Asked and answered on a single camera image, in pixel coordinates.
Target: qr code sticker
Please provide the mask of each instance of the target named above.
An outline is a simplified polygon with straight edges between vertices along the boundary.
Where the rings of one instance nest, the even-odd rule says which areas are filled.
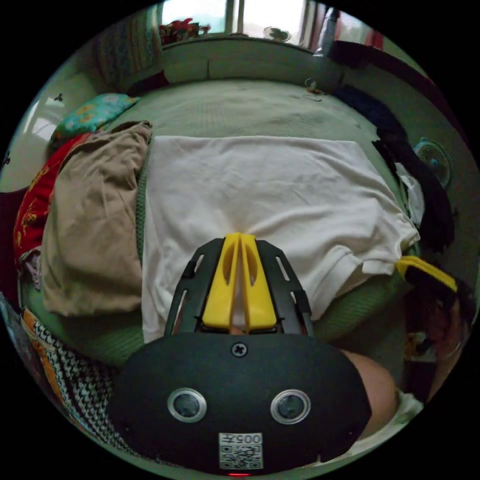
[[[261,433],[219,433],[220,468],[256,470],[264,467]]]

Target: green bed sheet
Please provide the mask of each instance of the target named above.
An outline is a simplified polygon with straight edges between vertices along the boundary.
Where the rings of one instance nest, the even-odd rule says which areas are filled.
[[[376,128],[359,113],[332,96],[314,101],[305,89],[269,81],[205,81],[154,90],[111,127],[148,120],[153,135],[190,137],[278,136],[357,142],[406,212],[403,191],[372,145]],[[143,251],[147,164],[138,178],[137,246]],[[418,255],[419,245],[405,252]],[[378,276],[336,299],[315,322],[318,338],[333,341],[385,308],[409,290],[398,275]],[[143,345],[140,311],[95,318],[67,319],[48,313],[41,293],[29,282],[21,286],[23,304],[68,347],[93,359],[121,366]]]

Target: window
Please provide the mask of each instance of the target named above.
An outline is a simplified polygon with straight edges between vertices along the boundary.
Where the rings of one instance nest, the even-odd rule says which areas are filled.
[[[249,37],[269,38],[265,29],[274,27],[289,33],[287,43],[298,45],[304,4],[304,0],[244,0],[242,33]]]
[[[165,0],[161,23],[192,18],[200,26],[210,25],[209,35],[246,34],[270,39],[268,27],[277,29],[279,38],[288,33],[286,43],[315,51],[328,7],[314,0]],[[362,21],[341,12],[336,40],[383,49],[383,36]]]
[[[192,18],[200,25],[210,25],[210,34],[226,31],[227,0],[166,0],[162,5],[161,23]]]

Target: blue floral pillow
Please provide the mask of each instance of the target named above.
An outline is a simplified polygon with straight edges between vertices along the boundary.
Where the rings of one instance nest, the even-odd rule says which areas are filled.
[[[140,97],[131,97],[123,93],[99,95],[68,115],[53,132],[50,143],[57,149],[77,135],[105,129],[110,122],[139,100]]]

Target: orange fabric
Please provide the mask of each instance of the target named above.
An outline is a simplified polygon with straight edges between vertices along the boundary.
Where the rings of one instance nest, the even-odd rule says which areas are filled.
[[[25,192],[13,227],[13,253],[18,271],[21,269],[21,258],[42,245],[55,181],[64,159],[89,136],[90,133],[78,135],[60,147],[37,173]]]

